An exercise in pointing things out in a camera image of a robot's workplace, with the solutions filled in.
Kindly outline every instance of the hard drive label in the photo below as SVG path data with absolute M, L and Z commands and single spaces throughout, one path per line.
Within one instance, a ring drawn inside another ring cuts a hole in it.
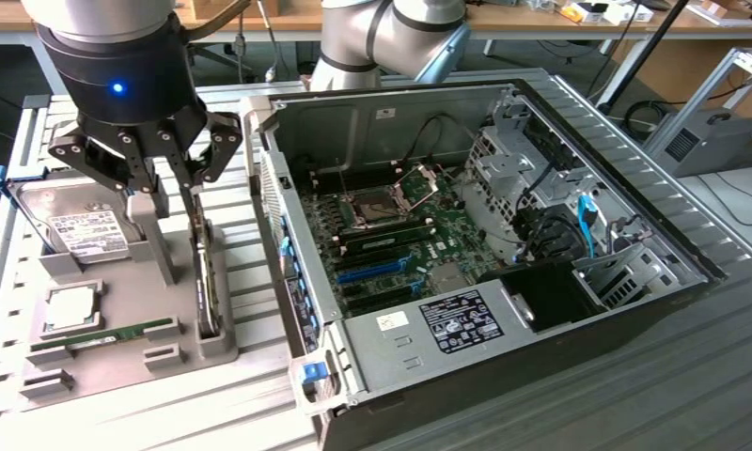
M 111 210 L 52 217 L 51 226 L 75 257 L 128 250 L 128 241 Z
M 446 354 L 505 335 L 477 290 L 426 303 L 421 309 L 438 347 Z

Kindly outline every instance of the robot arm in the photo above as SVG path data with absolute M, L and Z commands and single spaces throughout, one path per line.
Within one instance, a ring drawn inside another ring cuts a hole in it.
M 466 51 L 463 0 L 324 0 L 314 91 L 379 85 L 379 66 L 439 83 Z
M 195 213 L 195 191 L 218 179 L 242 143 L 239 117 L 208 112 L 199 98 L 186 46 L 250 3 L 186 30 L 175 0 L 23 0 L 79 110 L 78 127 L 52 140 L 51 154 L 110 189 L 150 194 L 160 217 L 168 213 L 150 159 L 167 159 Z M 204 128 L 212 144 L 192 158 Z

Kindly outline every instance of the label sticker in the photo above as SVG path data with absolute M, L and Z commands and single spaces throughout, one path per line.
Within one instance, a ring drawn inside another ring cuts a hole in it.
M 453 354 L 505 335 L 479 291 L 421 306 L 438 348 Z
M 51 225 L 75 257 L 128 250 L 128 241 L 111 210 L 56 216 L 51 218 Z
M 377 323 L 379 324 L 379 330 L 385 332 L 397 327 L 407 326 L 410 320 L 407 319 L 407 313 L 402 311 L 391 313 L 390 315 L 382 315 L 377 318 Z
M 390 119 L 397 117 L 397 109 L 395 108 L 383 108 L 382 110 L 377 110 L 377 118 L 378 119 Z

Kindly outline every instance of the wooden table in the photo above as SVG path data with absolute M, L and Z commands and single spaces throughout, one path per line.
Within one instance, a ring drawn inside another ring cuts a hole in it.
M 191 7 L 178 9 L 184 26 L 198 26 Z M 615 91 L 618 82 L 633 66 L 633 61 L 653 37 L 666 17 L 657 12 L 650 23 L 634 23 L 625 39 L 635 41 L 626 59 L 622 61 L 614 80 L 603 93 L 602 101 Z M 282 15 L 271 19 L 279 41 L 318 41 L 322 37 L 322 2 L 320 0 L 282 0 Z M 618 39 L 625 26 L 610 23 L 578 24 L 557 13 L 533 11 L 525 6 L 517 8 L 483 5 L 469 6 L 469 22 L 473 39 L 486 39 L 486 53 L 493 51 L 497 40 L 518 39 Z M 232 42 L 236 24 L 230 23 L 206 42 Z M 250 41 L 268 40 L 262 18 L 246 18 L 246 38 Z M 697 14 L 683 11 L 675 21 L 666 39 L 752 39 L 752 27 L 717 27 Z M 23 44 L 32 47 L 36 58 L 46 72 L 52 91 L 67 93 L 52 61 L 44 51 L 32 28 L 32 20 L 19 3 L 0 1 L 0 43 Z

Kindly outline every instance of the blue pcie slot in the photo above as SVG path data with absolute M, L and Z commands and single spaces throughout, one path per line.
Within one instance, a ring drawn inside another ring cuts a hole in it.
M 393 263 L 386 263 L 385 265 L 374 266 L 371 268 L 363 268 L 361 270 L 345 272 L 338 276 L 338 283 L 347 284 L 350 282 L 357 282 L 358 280 L 377 277 L 378 275 L 403 272 L 407 269 L 407 263 L 411 258 L 413 255 L 399 258 L 399 260 L 394 261 Z

